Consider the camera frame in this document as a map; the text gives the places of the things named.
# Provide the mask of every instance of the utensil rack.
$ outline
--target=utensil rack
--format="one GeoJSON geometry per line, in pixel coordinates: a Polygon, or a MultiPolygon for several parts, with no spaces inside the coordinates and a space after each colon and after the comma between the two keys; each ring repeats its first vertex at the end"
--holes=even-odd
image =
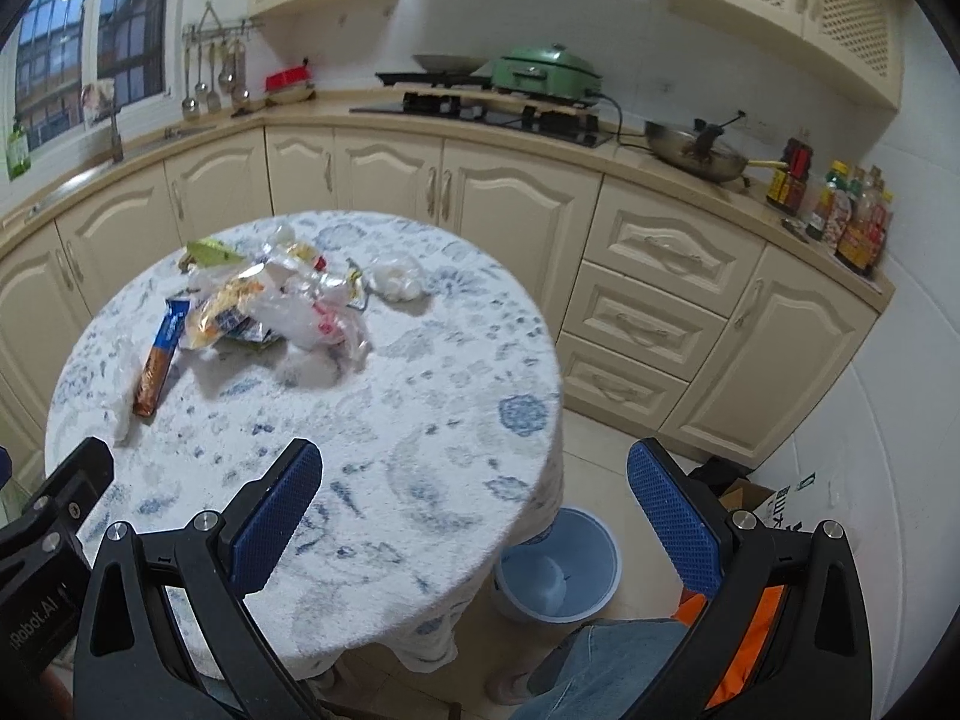
{"type": "Polygon", "coordinates": [[[213,2],[206,1],[206,7],[203,9],[203,15],[198,23],[189,23],[184,25],[182,39],[186,47],[199,46],[204,43],[216,43],[236,38],[245,40],[251,33],[263,28],[263,20],[256,16],[243,19],[226,20],[225,22],[217,15],[213,7],[213,2]]]}

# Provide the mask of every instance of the drawer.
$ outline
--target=drawer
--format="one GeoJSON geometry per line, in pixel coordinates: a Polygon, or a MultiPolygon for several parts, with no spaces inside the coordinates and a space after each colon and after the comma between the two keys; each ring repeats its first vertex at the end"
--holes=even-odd
{"type": "Polygon", "coordinates": [[[729,317],[762,251],[739,227],[608,178],[584,258],[729,317]]]}
{"type": "Polygon", "coordinates": [[[691,381],[726,324],[663,290],[584,262],[563,328],[691,381]]]}
{"type": "Polygon", "coordinates": [[[686,383],[595,343],[560,333],[563,394],[650,430],[659,429],[686,383]]]}

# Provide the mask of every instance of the orange fabric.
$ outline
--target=orange fabric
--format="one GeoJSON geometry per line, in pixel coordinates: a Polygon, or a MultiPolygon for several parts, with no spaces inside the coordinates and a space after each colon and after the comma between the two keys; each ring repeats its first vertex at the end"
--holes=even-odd
{"type": "MultiPolygon", "coordinates": [[[[754,668],[757,658],[760,657],[763,642],[765,642],[767,634],[770,632],[770,627],[774,623],[776,609],[779,608],[779,600],[781,600],[782,594],[784,594],[784,588],[782,586],[767,587],[767,589],[763,591],[763,596],[760,598],[760,605],[757,607],[757,612],[754,614],[750,628],[747,628],[747,634],[743,637],[743,641],[740,642],[740,649],[737,650],[736,655],[733,657],[733,662],[730,664],[730,668],[727,669],[726,675],[724,675],[722,682],[713,693],[709,704],[707,704],[708,709],[710,707],[716,707],[717,704],[723,704],[723,702],[729,701],[733,696],[736,696],[737,693],[743,690],[743,686],[747,683],[747,678],[750,676],[750,672],[754,668]]],[[[680,604],[680,608],[678,608],[677,613],[673,615],[673,618],[679,620],[685,626],[690,627],[700,616],[700,612],[703,611],[706,603],[707,599],[704,598],[703,595],[694,595],[680,604]]]]}

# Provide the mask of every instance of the gas stove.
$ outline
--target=gas stove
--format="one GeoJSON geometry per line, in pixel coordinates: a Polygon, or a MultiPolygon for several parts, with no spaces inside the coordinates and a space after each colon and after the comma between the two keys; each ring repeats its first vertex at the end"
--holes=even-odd
{"type": "Polygon", "coordinates": [[[385,113],[407,116],[428,116],[439,119],[454,119],[459,122],[475,122],[488,127],[504,127],[518,132],[529,132],[545,138],[576,143],[585,148],[597,148],[613,138],[613,134],[600,130],[596,114],[568,114],[559,111],[541,110],[535,105],[526,105],[522,113],[511,113],[491,108],[489,100],[470,96],[469,87],[483,91],[491,89],[488,76],[463,76],[447,73],[378,73],[384,86],[398,83],[422,83],[430,88],[448,89],[448,94],[423,94],[416,90],[404,92],[402,103],[386,103],[362,108],[352,108],[356,113],[385,113]]]}

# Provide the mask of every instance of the window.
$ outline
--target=window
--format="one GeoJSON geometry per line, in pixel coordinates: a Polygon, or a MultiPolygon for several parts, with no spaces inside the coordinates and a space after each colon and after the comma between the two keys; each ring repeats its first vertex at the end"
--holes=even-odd
{"type": "Polygon", "coordinates": [[[16,52],[16,112],[31,149],[83,122],[80,89],[98,77],[115,79],[120,105],[164,91],[165,11],[166,0],[31,3],[16,52]]]}

